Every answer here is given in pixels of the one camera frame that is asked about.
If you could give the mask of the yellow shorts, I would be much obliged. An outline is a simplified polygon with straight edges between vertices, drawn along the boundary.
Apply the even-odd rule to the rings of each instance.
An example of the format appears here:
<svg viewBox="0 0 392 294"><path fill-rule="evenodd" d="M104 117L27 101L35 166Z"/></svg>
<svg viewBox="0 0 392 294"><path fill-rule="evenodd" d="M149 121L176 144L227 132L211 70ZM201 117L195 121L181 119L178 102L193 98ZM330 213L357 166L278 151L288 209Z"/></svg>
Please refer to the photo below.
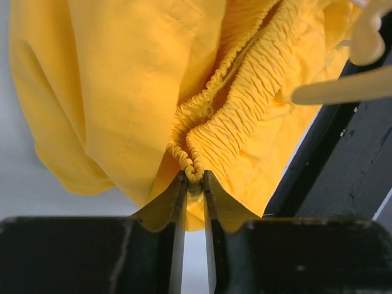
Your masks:
<svg viewBox="0 0 392 294"><path fill-rule="evenodd" d="M186 228L212 171L261 216L369 1L11 1L10 71L38 159L70 193L144 206L177 172Z"/></svg>

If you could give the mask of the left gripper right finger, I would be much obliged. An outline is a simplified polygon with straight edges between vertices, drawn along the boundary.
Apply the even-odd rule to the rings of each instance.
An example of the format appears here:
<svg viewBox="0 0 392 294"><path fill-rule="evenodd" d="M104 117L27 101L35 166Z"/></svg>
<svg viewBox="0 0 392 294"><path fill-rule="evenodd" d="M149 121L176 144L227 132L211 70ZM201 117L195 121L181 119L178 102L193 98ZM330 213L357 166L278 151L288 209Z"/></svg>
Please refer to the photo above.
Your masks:
<svg viewBox="0 0 392 294"><path fill-rule="evenodd" d="M203 175L211 293L390 293L391 236L349 217L258 217Z"/></svg>

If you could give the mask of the yellow clothes hanger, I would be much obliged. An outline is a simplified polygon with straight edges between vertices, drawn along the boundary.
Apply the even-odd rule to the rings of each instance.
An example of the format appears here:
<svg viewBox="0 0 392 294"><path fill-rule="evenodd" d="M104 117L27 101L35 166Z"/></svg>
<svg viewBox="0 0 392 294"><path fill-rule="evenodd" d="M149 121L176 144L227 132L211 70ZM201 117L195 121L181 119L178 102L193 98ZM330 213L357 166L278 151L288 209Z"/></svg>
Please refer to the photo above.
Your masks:
<svg viewBox="0 0 392 294"><path fill-rule="evenodd" d="M332 105L377 100L391 96L391 66L301 86L292 94L297 105Z"/></svg>

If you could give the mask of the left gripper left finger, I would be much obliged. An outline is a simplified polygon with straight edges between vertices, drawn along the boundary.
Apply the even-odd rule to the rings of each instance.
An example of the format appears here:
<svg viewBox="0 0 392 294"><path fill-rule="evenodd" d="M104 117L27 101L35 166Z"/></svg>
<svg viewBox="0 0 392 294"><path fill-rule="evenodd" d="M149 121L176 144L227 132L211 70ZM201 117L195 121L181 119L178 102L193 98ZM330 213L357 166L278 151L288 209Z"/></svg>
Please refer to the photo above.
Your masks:
<svg viewBox="0 0 392 294"><path fill-rule="evenodd" d="M9 217L2 293L180 293L187 178L128 217Z"/></svg>

